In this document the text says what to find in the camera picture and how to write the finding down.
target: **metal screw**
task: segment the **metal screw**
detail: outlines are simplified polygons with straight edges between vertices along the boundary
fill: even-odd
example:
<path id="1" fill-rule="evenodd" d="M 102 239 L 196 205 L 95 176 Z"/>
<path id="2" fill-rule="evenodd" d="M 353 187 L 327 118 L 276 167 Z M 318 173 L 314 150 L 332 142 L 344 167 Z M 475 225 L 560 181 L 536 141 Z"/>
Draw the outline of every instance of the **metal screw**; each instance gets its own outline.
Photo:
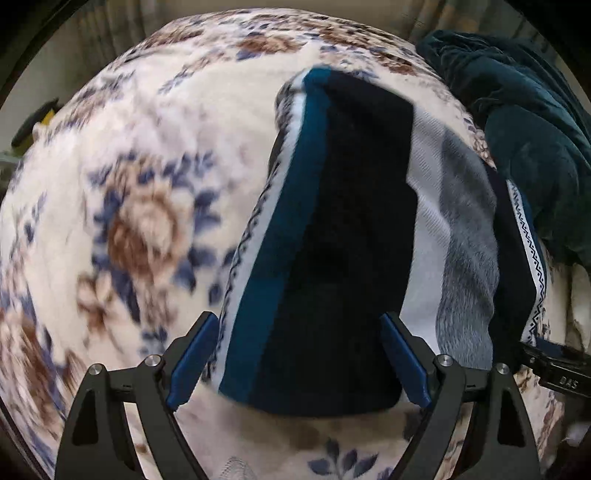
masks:
<path id="1" fill-rule="evenodd" d="M 496 364 L 495 367 L 496 371 L 498 371 L 501 375 L 508 375 L 511 373 L 511 370 L 509 370 L 509 367 L 505 364 Z"/>
<path id="2" fill-rule="evenodd" d="M 98 374 L 100 374 L 101 370 L 103 370 L 103 366 L 101 364 L 93 364 L 88 369 L 88 373 L 90 375 L 98 375 Z"/>
<path id="3" fill-rule="evenodd" d="M 437 361 L 442 367 L 449 367 L 453 364 L 453 358 L 449 355 L 446 355 L 445 353 L 443 355 L 438 355 Z"/>
<path id="4" fill-rule="evenodd" d="M 161 357 L 159 355 L 148 355 L 144 363 L 149 367 L 155 367 L 160 363 Z"/>

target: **teal stripe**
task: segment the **teal stripe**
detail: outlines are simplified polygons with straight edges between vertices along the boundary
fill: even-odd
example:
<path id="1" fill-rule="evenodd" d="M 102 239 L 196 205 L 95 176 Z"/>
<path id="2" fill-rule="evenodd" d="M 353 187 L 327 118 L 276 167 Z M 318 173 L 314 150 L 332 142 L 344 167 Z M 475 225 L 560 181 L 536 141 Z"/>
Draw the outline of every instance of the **teal stripe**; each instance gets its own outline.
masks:
<path id="1" fill-rule="evenodd" d="M 329 69 L 312 69 L 304 77 L 301 132 L 236 314 L 219 388 L 236 401 L 248 402 L 291 265 L 316 208 L 326 153 L 329 99 L 324 86 L 329 76 Z"/>

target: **floral blanket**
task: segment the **floral blanket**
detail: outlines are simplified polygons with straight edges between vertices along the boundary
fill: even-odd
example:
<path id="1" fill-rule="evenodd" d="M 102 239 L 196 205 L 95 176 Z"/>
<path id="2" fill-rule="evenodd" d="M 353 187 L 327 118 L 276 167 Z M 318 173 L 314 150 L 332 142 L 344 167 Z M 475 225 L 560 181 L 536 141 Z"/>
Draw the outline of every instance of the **floral blanket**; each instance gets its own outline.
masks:
<path id="1" fill-rule="evenodd" d="M 86 368 L 138 364 L 219 314 L 230 261 L 263 188 L 274 100 L 317 64 L 411 99 L 493 165 L 484 135 L 413 45 L 366 25 L 289 9 L 168 24 L 37 126 L 0 209 L 0 395 L 53 476 Z M 563 271 L 547 258 L 544 337 L 564 342 Z M 542 458 L 563 407 L 531 371 L 517 380 Z M 159 477 L 137 412 L 145 476 Z M 438 478 L 449 477 L 463 410 Z M 383 479 L 417 427 L 407 403 L 331 420 L 271 416 L 199 384 L 177 419 L 211 478 Z"/>

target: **dark green velvet cloth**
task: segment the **dark green velvet cloth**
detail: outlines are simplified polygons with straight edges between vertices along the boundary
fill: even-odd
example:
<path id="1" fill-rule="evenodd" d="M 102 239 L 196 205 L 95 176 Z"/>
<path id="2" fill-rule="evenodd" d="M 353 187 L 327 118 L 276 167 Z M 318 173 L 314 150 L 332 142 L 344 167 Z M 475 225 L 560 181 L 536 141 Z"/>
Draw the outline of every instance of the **dark green velvet cloth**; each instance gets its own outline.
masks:
<path id="1" fill-rule="evenodd" d="M 562 73 L 508 38 L 438 30 L 417 52 L 484 130 L 550 251 L 591 271 L 591 116 Z"/>

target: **folded towel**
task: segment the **folded towel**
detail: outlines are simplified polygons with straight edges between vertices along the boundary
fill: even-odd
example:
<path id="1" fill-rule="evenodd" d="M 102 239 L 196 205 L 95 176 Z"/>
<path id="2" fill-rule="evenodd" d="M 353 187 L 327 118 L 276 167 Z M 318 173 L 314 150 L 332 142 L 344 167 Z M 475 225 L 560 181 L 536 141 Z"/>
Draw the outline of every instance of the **folded towel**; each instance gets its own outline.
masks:
<path id="1" fill-rule="evenodd" d="M 528 206 L 440 121 L 315 68 L 277 98 L 267 184 L 230 268 L 215 388 L 271 413 L 338 416 L 400 396 L 379 340 L 399 312 L 435 353 L 517 365 L 545 289 Z"/>

